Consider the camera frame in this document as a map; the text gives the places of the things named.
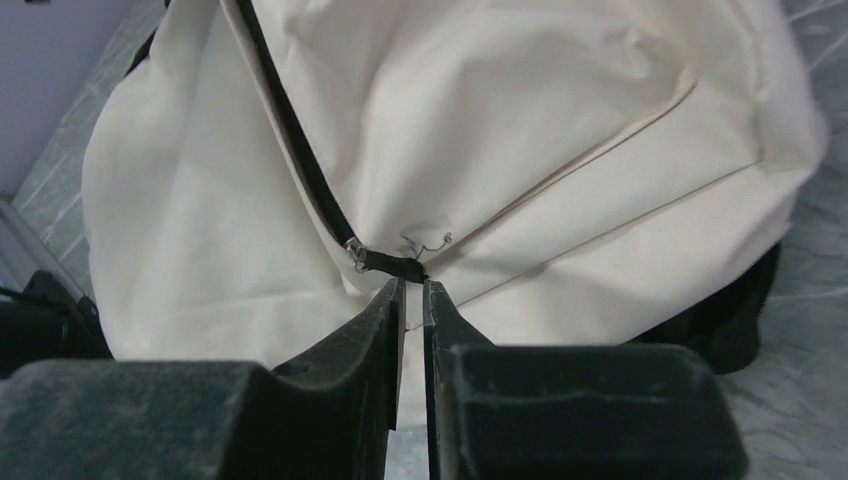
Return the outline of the beige canvas backpack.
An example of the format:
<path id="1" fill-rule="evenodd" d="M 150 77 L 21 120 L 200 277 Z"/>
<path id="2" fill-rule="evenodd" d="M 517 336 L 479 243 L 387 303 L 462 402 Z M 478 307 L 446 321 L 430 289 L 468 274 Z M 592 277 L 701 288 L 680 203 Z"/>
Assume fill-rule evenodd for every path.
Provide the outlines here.
<path id="1" fill-rule="evenodd" d="M 618 344 L 785 235 L 827 128 L 776 1 L 173 1 L 82 171 L 119 360 L 277 366 L 408 260 L 498 344 Z"/>

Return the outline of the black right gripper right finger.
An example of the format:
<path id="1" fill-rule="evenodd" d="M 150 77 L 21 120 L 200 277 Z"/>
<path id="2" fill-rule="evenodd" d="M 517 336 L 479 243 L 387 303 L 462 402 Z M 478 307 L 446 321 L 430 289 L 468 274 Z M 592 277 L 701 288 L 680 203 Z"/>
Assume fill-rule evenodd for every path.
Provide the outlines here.
<path id="1" fill-rule="evenodd" d="M 423 287 L 434 479 L 742 479 L 717 380 L 671 345 L 498 346 Z"/>

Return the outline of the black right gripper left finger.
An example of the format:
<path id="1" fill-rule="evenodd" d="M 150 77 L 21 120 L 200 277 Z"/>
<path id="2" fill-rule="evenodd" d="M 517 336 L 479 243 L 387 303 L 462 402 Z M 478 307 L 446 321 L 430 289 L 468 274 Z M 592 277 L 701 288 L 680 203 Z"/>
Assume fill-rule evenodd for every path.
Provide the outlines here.
<path id="1" fill-rule="evenodd" d="M 1 385 L 5 479 L 380 479 L 405 284 L 274 369 L 50 360 Z"/>

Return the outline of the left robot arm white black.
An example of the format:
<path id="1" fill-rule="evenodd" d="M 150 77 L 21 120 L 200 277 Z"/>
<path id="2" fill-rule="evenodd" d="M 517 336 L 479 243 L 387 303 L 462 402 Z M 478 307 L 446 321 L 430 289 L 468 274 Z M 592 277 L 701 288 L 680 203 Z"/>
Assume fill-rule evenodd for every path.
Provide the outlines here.
<path id="1" fill-rule="evenodd" d="M 1 289 L 1 378 L 53 359 L 111 359 L 99 310 L 74 298 L 51 273 L 39 270 L 26 287 Z"/>

